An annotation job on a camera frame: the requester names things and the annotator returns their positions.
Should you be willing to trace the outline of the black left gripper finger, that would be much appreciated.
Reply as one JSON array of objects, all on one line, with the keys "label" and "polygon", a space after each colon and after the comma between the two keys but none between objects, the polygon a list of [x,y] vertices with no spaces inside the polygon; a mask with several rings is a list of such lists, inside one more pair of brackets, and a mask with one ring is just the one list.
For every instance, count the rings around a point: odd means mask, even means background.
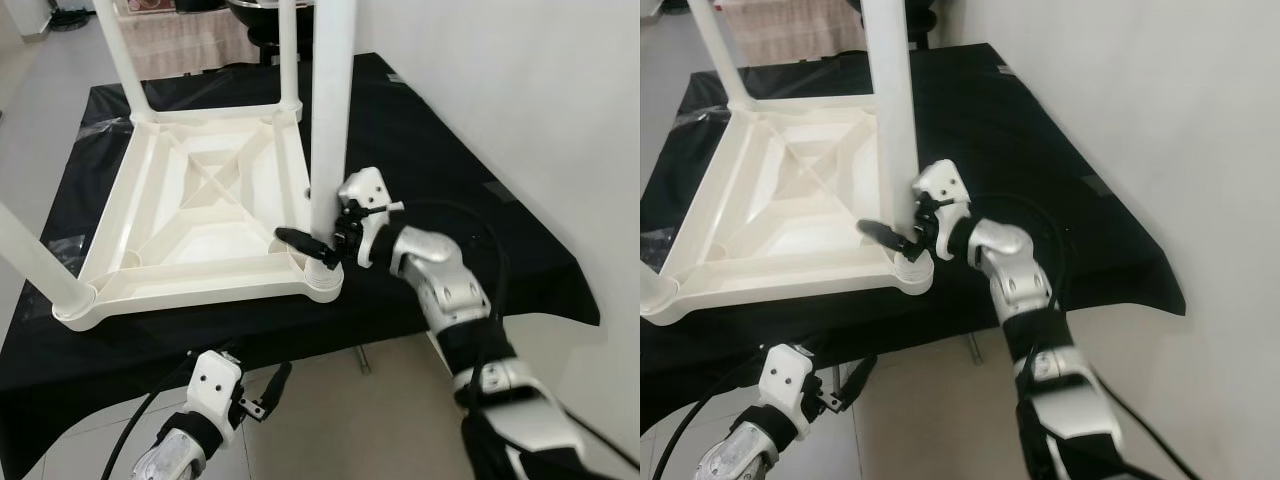
[{"label": "black left gripper finger", "polygon": [[276,407],[285,389],[289,375],[292,374],[292,362],[280,364],[276,371],[271,375],[269,384],[261,394],[262,407]]},{"label": "black left gripper finger", "polygon": [[838,398],[842,402],[855,402],[858,397],[864,392],[865,385],[870,378],[870,374],[876,369],[877,356],[869,356],[860,360],[852,371],[845,378],[844,384],[838,390]]}]

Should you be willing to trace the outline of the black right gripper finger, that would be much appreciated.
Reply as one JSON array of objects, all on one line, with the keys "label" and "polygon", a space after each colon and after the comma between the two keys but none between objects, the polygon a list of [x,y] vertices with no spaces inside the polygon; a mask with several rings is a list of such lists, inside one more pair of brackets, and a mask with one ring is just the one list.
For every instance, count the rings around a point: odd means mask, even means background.
[{"label": "black right gripper finger", "polygon": [[310,233],[289,227],[278,227],[274,229],[274,236],[278,241],[311,259],[319,260],[321,264],[340,264],[342,261],[342,256],[337,251],[323,241],[314,238]]},{"label": "black right gripper finger", "polygon": [[904,257],[916,256],[916,243],[906,236],[899,234],[892,227],[877,220],[859,220],[858,229],[877,244],[901,253]]}]

